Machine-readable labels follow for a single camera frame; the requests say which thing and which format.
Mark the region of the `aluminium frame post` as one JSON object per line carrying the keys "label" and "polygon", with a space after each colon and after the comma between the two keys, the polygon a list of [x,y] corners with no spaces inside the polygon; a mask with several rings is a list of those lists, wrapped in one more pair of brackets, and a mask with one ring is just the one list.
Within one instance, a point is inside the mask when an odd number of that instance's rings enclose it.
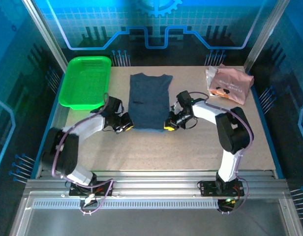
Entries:
{"label": "aluminium frame post", "polygon": [[288,6],[290,0],[277,0],[276,4],[267,18],[259,36],[257,37],[250,53],[247,56],[247,59],[243,65],[244,70],[246,73],[249,73],[252,66],[258,59],[261,51],[263,50],[266,42],[268,41],[269,37],[273,33],[277,23],[279,22],[281,16],[283,15],[286,7]]}
{"label": "aluminium frame post", "polygon": [[60,68],[65,73],[67,70],[68,61],[37,4],[34,0],[22,0],[22,3],[30,14],[32,20],[37,26],[40,34],[42,35],[49,49],[51,50],[51,53],[59,64]]}

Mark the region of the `clear plastic wrapper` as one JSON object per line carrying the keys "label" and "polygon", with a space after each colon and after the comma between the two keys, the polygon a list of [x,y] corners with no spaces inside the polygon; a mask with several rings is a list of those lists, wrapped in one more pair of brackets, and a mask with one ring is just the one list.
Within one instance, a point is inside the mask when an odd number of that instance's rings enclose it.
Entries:
{"label": "clear plastic wrapper", "polygon": [[212,80],[215,77],[217,72],[218,72],[218,67],[217,66],[208,66],[208,68],[205,70],[207,89],[210,88]]}

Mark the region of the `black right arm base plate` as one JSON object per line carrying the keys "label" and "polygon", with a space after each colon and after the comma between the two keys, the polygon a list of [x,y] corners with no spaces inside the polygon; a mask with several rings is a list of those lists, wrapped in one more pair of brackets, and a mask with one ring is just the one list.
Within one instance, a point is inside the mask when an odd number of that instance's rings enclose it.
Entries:
{"label": "black right arm base plate", "polygon": [[197,187],[202,197],[243,197],[243,184],[238,179],[231,182],[223,182],[220,179],[214,181],[199,181]]}

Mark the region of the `black controller with lights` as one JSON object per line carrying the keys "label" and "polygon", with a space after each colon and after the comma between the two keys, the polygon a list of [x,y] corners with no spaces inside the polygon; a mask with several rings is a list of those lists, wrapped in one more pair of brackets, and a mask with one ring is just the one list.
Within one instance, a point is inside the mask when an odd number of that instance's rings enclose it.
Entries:
{"label": "black controller with lights", "polygon": [[229,215],[234,210],[236,202],[237,202],[237,200],[233,199],[233,198],[218,199],[217,200],[217,205],[218,205],[217,211],[220,212],[221,214]]}

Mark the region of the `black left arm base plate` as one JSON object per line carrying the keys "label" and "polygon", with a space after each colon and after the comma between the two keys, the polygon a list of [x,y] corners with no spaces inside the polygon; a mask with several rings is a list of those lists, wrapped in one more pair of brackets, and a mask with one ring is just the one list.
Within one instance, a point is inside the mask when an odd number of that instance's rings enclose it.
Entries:
{"label": "black left arm base plate", "polygon": [[90,194],[94,194],[96,197],[103,197],[105,196],[106,192],[108,191],[107,196],[110,197],[112,196],[112,190],[113,190],[113,185],[109,188],[110,186],[110,181],[107,182],[104,185],[101,185],[99,187],[91,187],[91,188],[86,188],[86,187],[80,187],[72,182],[65,182],[65,187],[69,189],[69,196],[88,196]]}

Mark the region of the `aluminium frame rail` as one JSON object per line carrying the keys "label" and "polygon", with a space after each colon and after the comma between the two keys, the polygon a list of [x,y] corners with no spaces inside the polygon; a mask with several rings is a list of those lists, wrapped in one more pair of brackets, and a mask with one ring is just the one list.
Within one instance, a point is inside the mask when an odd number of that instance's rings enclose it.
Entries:
{"label": "aluminium frame rail", "polygon": [[[123,199],[198,199],[201,180],[215,180],[215,171],[98,171],[98,180],[112,178],[113,198]],[[244,193],[249,199],[290,198],[287,181],[277,179],[273,171],[242,171]],[[64,180],[42,172],[28,180],[24,196],[38,195],[68,198]]]}

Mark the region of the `pink printed folded t-shirt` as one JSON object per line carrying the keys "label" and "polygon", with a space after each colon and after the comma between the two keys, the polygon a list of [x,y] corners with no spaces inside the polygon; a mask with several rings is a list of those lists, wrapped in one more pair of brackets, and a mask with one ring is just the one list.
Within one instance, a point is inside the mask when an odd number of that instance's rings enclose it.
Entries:
{"label": "pink printed folded t-shirt", "polygon": [[208,92],[211,96],[224,97],[244,105],[253,84],[253,76],[220,64]]}

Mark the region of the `green plastic basket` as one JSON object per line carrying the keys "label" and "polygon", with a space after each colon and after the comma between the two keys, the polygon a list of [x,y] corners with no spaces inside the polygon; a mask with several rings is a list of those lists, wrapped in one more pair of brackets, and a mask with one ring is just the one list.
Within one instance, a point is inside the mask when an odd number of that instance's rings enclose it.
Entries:
{"label": "green plastic basket", "polygon": [[94,110],[104,105],[112,61],[105,56],[83,56],[67,66],[59,103],[73,110]]}

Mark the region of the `dark blue t-shirt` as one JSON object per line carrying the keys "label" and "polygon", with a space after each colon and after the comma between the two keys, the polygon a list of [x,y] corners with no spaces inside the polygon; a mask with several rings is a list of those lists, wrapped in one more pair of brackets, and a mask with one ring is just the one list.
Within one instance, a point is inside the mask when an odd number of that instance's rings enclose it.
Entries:
{"label": "dark blue t-shirt", "polygon": [[148,76],[144,73],[130,76],[128,113],[134,129],[163,133],[169,116],[169,86],[172,75]]}

